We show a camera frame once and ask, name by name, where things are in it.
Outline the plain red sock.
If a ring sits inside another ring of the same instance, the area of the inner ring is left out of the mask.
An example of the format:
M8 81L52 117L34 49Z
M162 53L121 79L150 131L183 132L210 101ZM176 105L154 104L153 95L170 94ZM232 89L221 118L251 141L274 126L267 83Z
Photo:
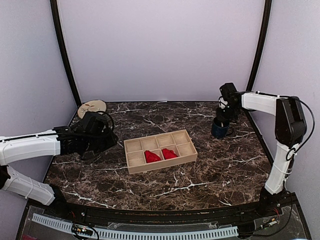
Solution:
M155 154L149 150L146 150L144 152L144 155L145 155L145 161L147 164L158 162L158 161L162 160L157 154Z

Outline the red snowflake santa sock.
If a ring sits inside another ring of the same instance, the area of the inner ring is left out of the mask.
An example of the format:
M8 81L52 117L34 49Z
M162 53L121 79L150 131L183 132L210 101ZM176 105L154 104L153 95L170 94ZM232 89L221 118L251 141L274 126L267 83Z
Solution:
M170 149L167 149L167 148L163 148L161 151L162 151L162 155L163 155L165 160L173 159L173 158L177 158L178 157L178 155L173 150L170 150Z

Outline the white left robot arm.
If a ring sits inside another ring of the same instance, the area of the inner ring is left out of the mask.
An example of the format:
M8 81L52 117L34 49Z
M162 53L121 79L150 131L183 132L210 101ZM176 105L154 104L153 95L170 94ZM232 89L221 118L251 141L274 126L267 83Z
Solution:
M13 162L45 156L64 156L73 153L104 152L117 144L118 137L110 128L92 132L74 131L70 127L55 127L52 130L0 138L0 188L35 200L60 218L67 218L70 206L59 187L41 183L13 169Z

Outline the wooden compartment tray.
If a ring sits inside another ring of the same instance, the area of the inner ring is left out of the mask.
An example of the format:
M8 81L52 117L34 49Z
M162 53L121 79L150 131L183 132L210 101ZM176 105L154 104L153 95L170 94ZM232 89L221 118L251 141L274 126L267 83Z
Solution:
M162 149L165 148L173 150L178 157L164 159ZM198 152L185 129L125 140L124 150L128 172L131 175L194 162L198 157ZM145 151L157 154L161 161L146 163Z

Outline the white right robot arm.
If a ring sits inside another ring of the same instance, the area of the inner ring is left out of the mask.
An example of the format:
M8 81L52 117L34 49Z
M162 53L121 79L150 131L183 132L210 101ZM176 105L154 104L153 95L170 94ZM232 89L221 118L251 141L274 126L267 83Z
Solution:
M220 123L231 122L240 109L257 111L275 117L276 154L271 172L264 185L270 195L283 191L289 166L302 145L307 123L302 101L296 96L272 95L261 92L240 92L220 88L222 102L216 110Z

